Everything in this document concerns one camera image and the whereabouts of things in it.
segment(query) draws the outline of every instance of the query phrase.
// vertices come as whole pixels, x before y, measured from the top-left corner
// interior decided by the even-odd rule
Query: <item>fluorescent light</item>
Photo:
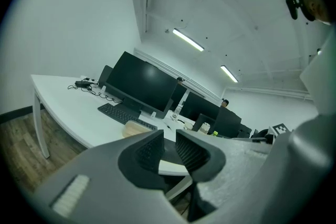
[[[231,74],[231,72],[226,68],[226,66],[221,66],[220,68],[234,81],[238,82],[238,80]]]
[[[177,36],[179,36],[180,38],[184,39],[185,41],[187,41],[189,44],[193,45],[196,49],[198,49],[199,51],[203,51],[204,48],[197,44],[195,41],[193,41],[192,39],[188,38],[187,36],[183,35],[180,31],[178,31],[176,28],[173,30],[173,33],[176,34]]]

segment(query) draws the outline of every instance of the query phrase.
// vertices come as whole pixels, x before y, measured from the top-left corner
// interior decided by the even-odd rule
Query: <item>black keyboard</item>
[[[139,120],[137,117],[131,115],[130,113],[127,113],[126,111],[118,109],[117,107],[112,106],[109,103],[98,107],[98,110],[122,124],[126,124],[127,121],[135,121],[151,130],[158,129],[156,126],[146,123],[145,121]]]

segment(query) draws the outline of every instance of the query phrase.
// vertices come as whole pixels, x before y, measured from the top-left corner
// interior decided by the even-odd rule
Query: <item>white desk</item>
[[[69,85],[75,85],[76,80],[80,79],[32,75],[35,89],[33,103],[35,129],[42,153],[46,158],[49,157],[49,151],[41,127],[40,102],[68,134],[87,148],[124,138],[122,136],[124,125],[97,109],[108,102],[106,99],[83,92],[81,89],[67,89]],[[175,142],[175,131],[182,129],[183,125],[171,120],[171,114],[172,111],[169,111],[166,118],[161,120],[142,113],[139,119],[157,126],[158,129],[163,129],[164,137]],[[194,124],[185,117],[179,116],[178,118]],[[188,176],[183,165],[166,161],[160,161],[159,174]]]

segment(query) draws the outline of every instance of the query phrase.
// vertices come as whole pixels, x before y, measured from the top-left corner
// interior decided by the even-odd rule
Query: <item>computer monitor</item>
[[[251,131],[252,131],[252,129],[249,128],[249,127],[247,127],[247,126],[245,126],[245,125],[243,125],[243,124],[240,124],[239,131],[242,131],[242,132],[250,134]]]
[[[173,95],[171,97],[173,100],[173,104],[171,105],[170,110],[174,111],[177,108],[186,90],[187,90],[186,87],[184,87],[183,85],[177,84],[175,91],[173,92]]]
[[[168,110],[170,109],[172,103],[173,103],[173,100],[170,98],[168,104],[166,105],[166,108],[164,109],[164,111],[163,112],[156,111],[155,117],[159,118],[159,119],[164,119],[166,117],[166,115],[168,113]],[[142,106],[141,110],[143,112],[148,113],[148,114],[152,114],[154,112],[153,109],[151,109],[151,108],[149,108],[148,106],[145,106],[145,105]]]
[[[225,107],[221,107],[215,124],[211,126],[210,133],[218,132],[220,136],[236,138],[240,127],[241,118]]]
[[[175,78],[126,51],[106,81],[107,88],[123,94],[123,105],[134,111],[147,106],[164,112],[176,85]]]
[[[190,92],[180,111],[180,115],[196,121],[200,114],[208,116],[211,119],[216,119],[218,112],[218,106]]]
[[[108,77],[111,75],[113,68],[109,66],[104,66],[103,72],[101,73],[99,80],[98,80],[98,87],[101,89],[105,86],[105,82],[107,81]]]

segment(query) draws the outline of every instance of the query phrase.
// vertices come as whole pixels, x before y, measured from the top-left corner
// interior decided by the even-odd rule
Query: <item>monitor stand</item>
[[[142,108],[142,105],[130,98],[125,97],[122,103],[117,104],[117,108],[124,111],[127,114],[139,118],[141,114],[140,110]]]

